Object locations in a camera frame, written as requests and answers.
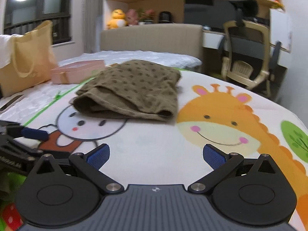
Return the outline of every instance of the balcony railing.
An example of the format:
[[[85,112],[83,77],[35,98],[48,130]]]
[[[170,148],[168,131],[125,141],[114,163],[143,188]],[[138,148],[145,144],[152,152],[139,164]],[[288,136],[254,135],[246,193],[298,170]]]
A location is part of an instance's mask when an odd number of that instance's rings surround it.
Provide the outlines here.
[[[4,28],[5,35],[19,34],[23,35],[26,32],[33,30],[40,25],[43,21],[50,20],[53,23],[52,42],[53,44],[71,41],[70,36],[70,15],[49,17],[33,21],[26,21],[15,25],[7,26]]]

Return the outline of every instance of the beige headboard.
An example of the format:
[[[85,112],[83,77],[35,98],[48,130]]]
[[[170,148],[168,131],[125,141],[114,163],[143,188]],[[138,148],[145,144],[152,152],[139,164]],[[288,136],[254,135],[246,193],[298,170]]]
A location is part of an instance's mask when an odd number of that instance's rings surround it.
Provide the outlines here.
[[[104,30],[101,50],[143,50],[185,54],[202,60],[202,26],[150,24]]]

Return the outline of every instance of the window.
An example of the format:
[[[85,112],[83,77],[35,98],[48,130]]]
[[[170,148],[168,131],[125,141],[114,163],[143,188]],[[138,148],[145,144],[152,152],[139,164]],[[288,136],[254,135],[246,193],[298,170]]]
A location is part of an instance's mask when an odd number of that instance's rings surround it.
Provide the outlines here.
[[[53,44],[70,37],[70,0],[7,0],[4,33],[24,34],[41,22],[53,22]]]

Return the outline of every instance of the white cloth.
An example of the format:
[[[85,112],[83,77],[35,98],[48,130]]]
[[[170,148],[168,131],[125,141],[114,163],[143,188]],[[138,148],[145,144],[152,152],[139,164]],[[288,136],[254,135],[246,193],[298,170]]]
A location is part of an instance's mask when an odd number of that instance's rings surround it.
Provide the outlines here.
[[[0,69],[5,67],[11,62],[12,54],[12,36],[21,36],[21,35],[0,35]]]

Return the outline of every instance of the green stripe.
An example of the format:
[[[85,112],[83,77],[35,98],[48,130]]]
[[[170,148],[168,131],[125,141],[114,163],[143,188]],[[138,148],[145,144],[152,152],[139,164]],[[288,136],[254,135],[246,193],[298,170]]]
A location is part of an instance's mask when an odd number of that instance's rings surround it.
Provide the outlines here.
[[[53,105],[56,101],[60,100],[62,97],[64,97],[65,95],[67,95],[69,92],[73,91],[74,89],[78,88],[81,85],[84,85],[85,83],[87,83],[88,81],[92,80],[93,77],[91,77],[90,79],[87,79],[86,81],[82,82],[81,84],[78,84],[77,86],[69,89],[68,91],[64,92],[62,95],[60,94],[60,91],[58,92],[58,94],[55,95],[53,101],[51,103],[49,103],[45,108],[42,108],[39,112],[37,112],[35,114],[35,116],[33,116],[29,121],[27,121],[24,126],[29,125],[31,122],[34,121],[34,119],[36,119],[41,113],[43,113],[46,109],[48,109],[51,105]]]
[[[173,67],[174,69],[177,69],[177,70],[182,70],[182,71],[191,71],[191,70],[187,70],[187,69],[180,69],[180,68],[175,68]]]

